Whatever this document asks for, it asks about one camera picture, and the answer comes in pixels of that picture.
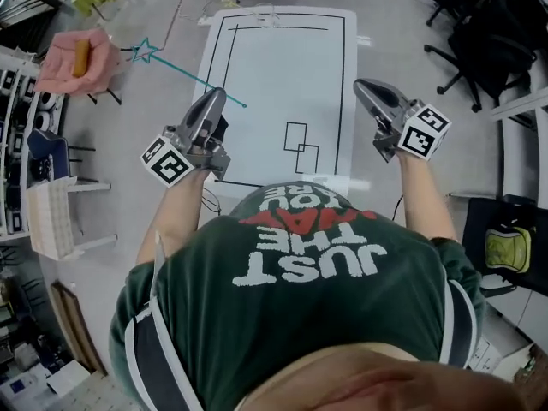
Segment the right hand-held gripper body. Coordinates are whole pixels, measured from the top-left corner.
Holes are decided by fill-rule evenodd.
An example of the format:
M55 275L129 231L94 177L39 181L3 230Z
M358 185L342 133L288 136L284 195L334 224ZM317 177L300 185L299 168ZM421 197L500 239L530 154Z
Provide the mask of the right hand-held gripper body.
M407 98L380 80L358 79L354 94L377 123L373 145L389 162L396 151L429 160L451 127L451 121L431 104Z

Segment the blue star straw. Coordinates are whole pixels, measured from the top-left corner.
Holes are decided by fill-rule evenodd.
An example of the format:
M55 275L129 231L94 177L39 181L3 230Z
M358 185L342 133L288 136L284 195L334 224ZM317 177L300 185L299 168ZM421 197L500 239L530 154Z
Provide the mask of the blue star straw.
M160 56L161 50L156 47L155 45L152 45L150 43L150 40L148 37L145 37L139 44L137 45L130 45L127 48L121 48L121 51L130 52L132 56L129 58L129 60L132 63L137 62L143 62L143 63L150 63L151 61L156 61L158 63L162 63L163 65L167 66L170 69L174 69L176 72L179 72L191 80L194 80L199 85L202 85L205 88L223 88L224 90L227 89L227 82L229 80L229 71L230 71L230 60L227 61L227 64L225 66L225 72L223 76L223 82L221 86L213 85L210 82L211 75L207 75L206 79L203 80L199 76L190 73L186 69L179 67L175 65L174 63L164 59Z

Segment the clear glass cup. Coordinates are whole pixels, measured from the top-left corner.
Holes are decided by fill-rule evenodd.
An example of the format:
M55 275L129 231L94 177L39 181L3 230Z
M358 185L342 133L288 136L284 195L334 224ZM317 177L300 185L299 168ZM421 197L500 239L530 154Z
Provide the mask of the clear glass cup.
M252 13L261 28L274 28L279 24L280 16L272 3L258 3L252 7Z

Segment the person's left forearm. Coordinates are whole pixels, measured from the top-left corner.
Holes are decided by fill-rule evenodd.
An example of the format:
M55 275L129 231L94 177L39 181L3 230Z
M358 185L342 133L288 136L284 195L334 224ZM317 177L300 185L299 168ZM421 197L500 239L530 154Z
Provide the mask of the person's left forearm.
M137 265L154 260L157 235L166 257L181 250L189 241L198 228L204 182L208 175L206 170L193 170L165 191L140 246Z

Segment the yellow star straw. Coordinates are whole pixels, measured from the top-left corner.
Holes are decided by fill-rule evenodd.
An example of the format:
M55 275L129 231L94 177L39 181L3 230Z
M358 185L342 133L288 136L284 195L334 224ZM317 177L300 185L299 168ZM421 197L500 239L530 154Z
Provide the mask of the yellow star straw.
M235 0L221 0L221 4L225 9L240 10L246 15L251 15L257 21L265 21L268 14L261 14L257 10L242 7Z

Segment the black bag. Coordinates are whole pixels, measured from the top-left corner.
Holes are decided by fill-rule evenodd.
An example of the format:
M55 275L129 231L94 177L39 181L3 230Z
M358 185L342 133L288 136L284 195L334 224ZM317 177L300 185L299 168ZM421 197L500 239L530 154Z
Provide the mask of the black bag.
M532 252L528 272L518 274L486 266L485 233L501 226L520 227L531 232ZM517 205L503 200L472 198L468 202L462 245L475 269L482 275L499 275L514 286L548 297L548 210L531 204Z

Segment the blue chair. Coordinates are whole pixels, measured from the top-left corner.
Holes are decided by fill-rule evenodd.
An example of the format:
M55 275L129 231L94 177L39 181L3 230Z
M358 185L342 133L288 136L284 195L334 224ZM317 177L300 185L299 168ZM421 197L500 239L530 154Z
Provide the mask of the blue chair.
M72 146L64 137L36 128L27 137L27 147L30 175L36 182L70 177L71 164L82 162L79 158L71 158L70 151L96 151L91 147Z

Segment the beige checked chair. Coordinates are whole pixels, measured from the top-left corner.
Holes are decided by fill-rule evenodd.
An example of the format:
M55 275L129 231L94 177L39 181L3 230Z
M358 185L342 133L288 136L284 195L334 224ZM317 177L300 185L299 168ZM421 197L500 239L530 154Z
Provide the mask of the beige checked chair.
M77 244L69 210L70 194L109 189L109 183L81 182L73 176L27 189L27 223L33 251L55 261L67 261L78 259L89 249L116 242L116 235L108 235Z

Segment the orange cylinder cushion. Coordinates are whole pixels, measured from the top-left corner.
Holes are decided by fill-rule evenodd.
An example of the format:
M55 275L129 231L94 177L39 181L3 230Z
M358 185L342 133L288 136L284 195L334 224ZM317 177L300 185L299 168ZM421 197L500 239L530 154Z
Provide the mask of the orange cylinder cushion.
M82 77L88 69L88 59L91 44L88 39L80 39L75 43L73 76Z

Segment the white table with black lines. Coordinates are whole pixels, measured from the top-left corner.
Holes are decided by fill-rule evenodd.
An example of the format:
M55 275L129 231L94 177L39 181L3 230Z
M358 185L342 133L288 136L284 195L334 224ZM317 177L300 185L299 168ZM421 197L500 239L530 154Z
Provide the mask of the white table with black lines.
M240 10L213 16L198 76L221 86L230 60L230 156L215 194L243 198L263 186L317 182L348 193L354 142L357 20L343 9L276 6L274 28Z

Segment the yellow-green pouch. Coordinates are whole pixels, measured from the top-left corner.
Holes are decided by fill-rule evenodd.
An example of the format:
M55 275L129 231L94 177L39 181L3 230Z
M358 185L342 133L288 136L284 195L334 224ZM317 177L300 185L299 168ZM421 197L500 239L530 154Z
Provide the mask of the yellow-green pouch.
M485 233L485 264L490 269L505 269L518 274L528 272L532 236L520 227L501 226Z

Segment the pink chair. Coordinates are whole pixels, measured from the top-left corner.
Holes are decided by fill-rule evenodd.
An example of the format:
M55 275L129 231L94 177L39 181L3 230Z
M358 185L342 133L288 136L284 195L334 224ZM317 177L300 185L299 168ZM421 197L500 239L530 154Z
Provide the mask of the pink chair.
M75 43L88 39L91 44L88 69L80 78L73 76ZM70 31L54 35L51 45L40 64L34 90L50 94L85 95L93 102L96 96L107 92L118 104L122 101L110 89L110 80L120 64L121 51L102 28Z

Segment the white storage shelf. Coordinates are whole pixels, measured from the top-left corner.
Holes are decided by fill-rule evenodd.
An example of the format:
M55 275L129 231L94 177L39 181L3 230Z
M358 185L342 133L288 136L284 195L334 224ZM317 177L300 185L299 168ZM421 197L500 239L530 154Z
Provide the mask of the white storage shelf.
M31 173L27 138L34 130L56 134L65 97L35 90L39 65L0 45L0 243L29 236L26 189Z

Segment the wooden framed panel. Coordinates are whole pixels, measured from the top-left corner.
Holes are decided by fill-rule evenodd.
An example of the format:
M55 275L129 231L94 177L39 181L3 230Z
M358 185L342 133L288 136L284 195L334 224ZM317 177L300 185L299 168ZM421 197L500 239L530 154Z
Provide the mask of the wooden framed panel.
M52 304L57 310L71 354L89 371L106 376L107 371L93 344L77 296L58 280L50 288Z

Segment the white low cabinet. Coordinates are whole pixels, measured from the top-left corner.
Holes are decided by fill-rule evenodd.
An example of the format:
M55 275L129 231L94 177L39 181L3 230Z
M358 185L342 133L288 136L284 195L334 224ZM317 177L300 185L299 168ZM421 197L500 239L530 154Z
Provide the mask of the white low cabinet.
M468 367L476 372L491 374L512 383L517 373L526 367L531 360L533 344L502 355L499 349L484 337L479 340Z

